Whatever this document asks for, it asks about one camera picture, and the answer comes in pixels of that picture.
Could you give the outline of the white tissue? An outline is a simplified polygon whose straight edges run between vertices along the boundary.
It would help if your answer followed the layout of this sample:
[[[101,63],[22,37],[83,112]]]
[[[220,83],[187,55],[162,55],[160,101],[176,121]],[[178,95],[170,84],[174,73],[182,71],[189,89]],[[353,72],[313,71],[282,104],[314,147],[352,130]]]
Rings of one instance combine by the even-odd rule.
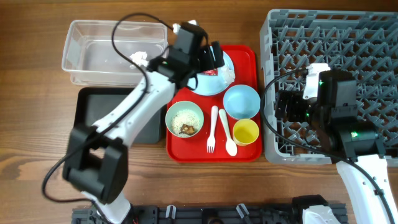
[[[228,66],[222,66],[218,72],[218,75],[222,78],[225,85],[230,85],[235,80],[235,72]]]

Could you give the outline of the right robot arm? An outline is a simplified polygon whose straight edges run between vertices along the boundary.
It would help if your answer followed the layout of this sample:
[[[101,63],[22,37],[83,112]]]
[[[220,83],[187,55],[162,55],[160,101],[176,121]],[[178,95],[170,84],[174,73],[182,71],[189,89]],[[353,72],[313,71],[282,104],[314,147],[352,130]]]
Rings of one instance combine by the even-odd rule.
[[[358,223],[397,223],[397,207],[387,174],[386,149],[377,127],[358,119],[356,80],[349,72],[332,70],[326,63],[312,63],[272,79],[261,96],[262,121],[285,142],[265,114],[268,90],[280,79],[300,75],[303,91],[278,92],[273,117],[306,122],[318,134],[320,146],[301,148],[331,159],[343,179]]]

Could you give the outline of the white rice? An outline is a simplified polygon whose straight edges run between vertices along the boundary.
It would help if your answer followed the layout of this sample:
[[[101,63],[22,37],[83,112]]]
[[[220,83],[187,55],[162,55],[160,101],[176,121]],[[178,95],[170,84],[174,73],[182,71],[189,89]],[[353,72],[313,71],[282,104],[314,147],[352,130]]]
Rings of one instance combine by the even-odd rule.
[[[183,124],[194,126],[196,131],[198,131],[200,120],[192,110],[181,110],[178,111],[171,120],[172,131],[179,136],[188,136],[186,134],[180,134],[180,128]]]

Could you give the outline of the green bowl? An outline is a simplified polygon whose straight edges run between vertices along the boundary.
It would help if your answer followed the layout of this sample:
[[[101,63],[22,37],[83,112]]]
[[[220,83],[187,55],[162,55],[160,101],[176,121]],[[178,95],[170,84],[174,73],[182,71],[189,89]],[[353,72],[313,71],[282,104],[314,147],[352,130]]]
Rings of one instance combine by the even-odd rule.
[[[168,131],[178,138],[190,138],[198,134],[204,125],[201,108],[191,101],[174,103],[166,112]]]

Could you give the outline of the yellow cup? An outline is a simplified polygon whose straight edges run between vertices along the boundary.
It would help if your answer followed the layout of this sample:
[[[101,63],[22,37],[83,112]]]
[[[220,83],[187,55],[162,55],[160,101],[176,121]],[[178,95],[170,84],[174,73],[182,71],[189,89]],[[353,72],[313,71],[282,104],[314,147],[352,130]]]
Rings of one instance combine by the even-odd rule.
[[[251,119],[240,119],[233,126],[233,140],[239,146],[252,144],[259,134],[259,126]]]

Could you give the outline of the white tissue ball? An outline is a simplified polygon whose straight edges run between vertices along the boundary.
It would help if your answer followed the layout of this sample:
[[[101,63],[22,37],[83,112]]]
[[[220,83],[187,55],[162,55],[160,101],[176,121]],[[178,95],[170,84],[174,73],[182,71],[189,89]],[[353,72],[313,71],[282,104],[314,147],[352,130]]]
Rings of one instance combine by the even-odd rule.
[[[147,52],[138,51],[131,54],[129,58],[139,67],[148,66],[149,61],[147,60]]]

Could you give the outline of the light blue bowl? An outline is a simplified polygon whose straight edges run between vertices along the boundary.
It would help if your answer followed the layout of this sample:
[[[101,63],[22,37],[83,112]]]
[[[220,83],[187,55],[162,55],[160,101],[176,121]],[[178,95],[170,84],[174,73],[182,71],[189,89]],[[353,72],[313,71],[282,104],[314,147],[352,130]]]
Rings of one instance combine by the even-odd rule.
[[[235,85],[229,88],[223,97],[223,107],[231,118],[251,119],[260,109],[258,92],[248,85]]]

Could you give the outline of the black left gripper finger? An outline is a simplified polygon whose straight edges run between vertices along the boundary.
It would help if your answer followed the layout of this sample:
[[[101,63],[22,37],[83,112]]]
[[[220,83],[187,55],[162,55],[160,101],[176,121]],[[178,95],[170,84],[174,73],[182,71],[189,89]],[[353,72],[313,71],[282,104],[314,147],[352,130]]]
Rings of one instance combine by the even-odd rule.
[[[223,51],[221,49],[220,43],[218,41],[214,41],[211,43],[214,55],[214,67],[220,68],[224,66],[224,59],[223,59]]]
[[[213,53],[210,49],[210,46],[204,46],[200,49],[198,59],[199,59],[199,63],[200,63],[200,71],[201,72],[213,70],[215,68],[214,57],[213,57]]]

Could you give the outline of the red snack wrapper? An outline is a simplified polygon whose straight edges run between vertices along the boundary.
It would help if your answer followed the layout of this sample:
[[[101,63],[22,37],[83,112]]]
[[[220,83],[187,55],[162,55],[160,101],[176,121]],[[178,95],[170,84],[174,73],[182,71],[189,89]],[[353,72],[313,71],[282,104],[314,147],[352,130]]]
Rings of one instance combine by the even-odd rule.
[[[215,76],[218,74],[218,71],[216,69],[213,70],[207,70],[203,72],[204,75],[209,75],[209,76]]]

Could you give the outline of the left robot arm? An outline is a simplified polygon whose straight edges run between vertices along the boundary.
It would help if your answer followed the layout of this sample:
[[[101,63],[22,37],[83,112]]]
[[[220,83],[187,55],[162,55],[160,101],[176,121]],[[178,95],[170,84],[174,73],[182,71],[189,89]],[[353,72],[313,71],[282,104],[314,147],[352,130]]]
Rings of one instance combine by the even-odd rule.
[[[151,117],[212,63],[201,44],[207,38],[195,21],[181,23],[168,56],[152,59],[140,84],[112,112],[91,127],[72,129],[63,178],[92,201],[108,223],[133,221],[123,193],[128,150]]]

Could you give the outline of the brown food scrap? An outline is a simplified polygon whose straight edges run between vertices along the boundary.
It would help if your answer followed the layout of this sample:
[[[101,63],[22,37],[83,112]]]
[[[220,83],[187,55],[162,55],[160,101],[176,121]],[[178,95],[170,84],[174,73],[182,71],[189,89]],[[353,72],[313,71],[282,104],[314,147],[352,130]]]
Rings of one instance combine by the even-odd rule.
[[[190,126],[187,124],[183,124],[182,127],[180,128],[180,134],[186,134],[188,136],[192,136],[196,133],[196,129],[194,126]]]

